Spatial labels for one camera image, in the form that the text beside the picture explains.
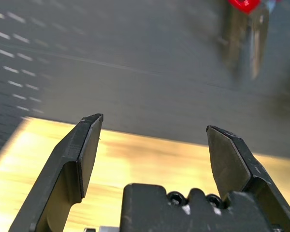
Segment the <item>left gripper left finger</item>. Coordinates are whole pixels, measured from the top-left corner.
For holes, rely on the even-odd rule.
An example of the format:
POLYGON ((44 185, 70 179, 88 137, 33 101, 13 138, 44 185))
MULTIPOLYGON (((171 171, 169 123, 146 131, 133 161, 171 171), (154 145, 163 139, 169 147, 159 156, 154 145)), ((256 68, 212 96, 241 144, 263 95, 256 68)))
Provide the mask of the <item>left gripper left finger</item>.
POLYGON ((82 118, 55 146, 9 231, 63 231, 71 207, 86 195, 102 122, 100 113, 82 118))

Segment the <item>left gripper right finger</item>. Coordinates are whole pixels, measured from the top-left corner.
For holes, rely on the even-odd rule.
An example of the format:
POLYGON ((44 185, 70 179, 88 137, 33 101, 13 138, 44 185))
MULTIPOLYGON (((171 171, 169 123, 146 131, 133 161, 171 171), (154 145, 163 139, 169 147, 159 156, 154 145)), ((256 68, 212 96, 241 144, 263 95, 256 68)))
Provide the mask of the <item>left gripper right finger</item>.
POLYGON ((290 206, 244 140, 216 126, 208 126, 206 132, 220 197, 225 199, 232 191, 251 193, 269 222, 290 232, 290 206))

